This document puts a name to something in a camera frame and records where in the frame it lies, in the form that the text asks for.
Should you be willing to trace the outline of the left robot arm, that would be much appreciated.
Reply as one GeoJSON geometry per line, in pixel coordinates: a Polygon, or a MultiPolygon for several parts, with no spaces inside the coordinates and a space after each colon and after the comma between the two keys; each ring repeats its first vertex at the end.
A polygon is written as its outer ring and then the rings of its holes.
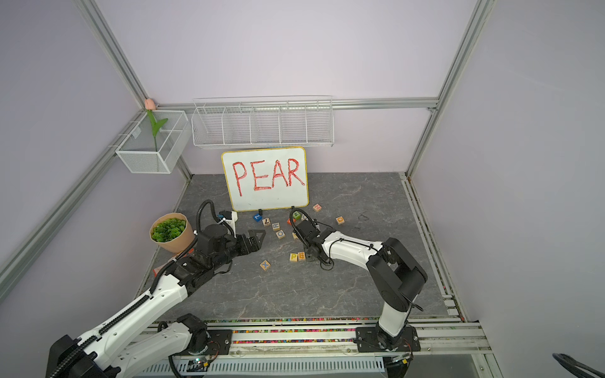
{"type": "Polygon", "coordinates": [[[64,335],[50,348],[48,377],[131,377],[164,358],[181,352],[220,354],[206,322],[186,314],[166,329],[137,341],[161,315],[184,302],[222,273],[234,258],[262,248],[264,230],[237,234],[229,225],[209,225],[192,243],[171,258],[145,293],[99,326],[77,338],[64,335]]]}

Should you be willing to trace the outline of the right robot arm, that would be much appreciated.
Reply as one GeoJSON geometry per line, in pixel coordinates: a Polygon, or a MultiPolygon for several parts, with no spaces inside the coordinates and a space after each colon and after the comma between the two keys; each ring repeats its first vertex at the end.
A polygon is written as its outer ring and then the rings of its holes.
{"type": "Polygon", "coordinates": [[[294,233],[321,264],[331,268],[334,261],[345,261],[370,274],[384,305],[374,329],[357,331],[360,351],[417,351],[408,318],[413,309],[423,310],[416,300],[428,274],[398,239],[357,239],[332,228],[321,231],[312,220],[295,224],[294,233]]]}

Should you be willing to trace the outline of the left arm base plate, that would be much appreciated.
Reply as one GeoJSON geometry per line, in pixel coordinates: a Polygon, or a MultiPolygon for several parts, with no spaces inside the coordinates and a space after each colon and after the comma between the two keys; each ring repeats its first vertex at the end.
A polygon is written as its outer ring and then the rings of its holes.
{"type": "Polygon", "coordinates": [[[184,353],[190,355],[227,355],[232,345],[233,331],[229,329],[210,329],[192,334],[184,353]]]}

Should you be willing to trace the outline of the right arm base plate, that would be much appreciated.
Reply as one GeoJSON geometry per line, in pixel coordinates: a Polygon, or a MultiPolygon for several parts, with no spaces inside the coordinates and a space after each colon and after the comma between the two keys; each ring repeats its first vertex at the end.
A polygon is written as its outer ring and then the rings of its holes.
{"type": "Polygon", "coordinates": [[[407,324],[402,331],[391,336],[378,325],[357,327],[354,342],[358,351],[366,352],[418,352],[421,350],[416,328],[407,324]]]}

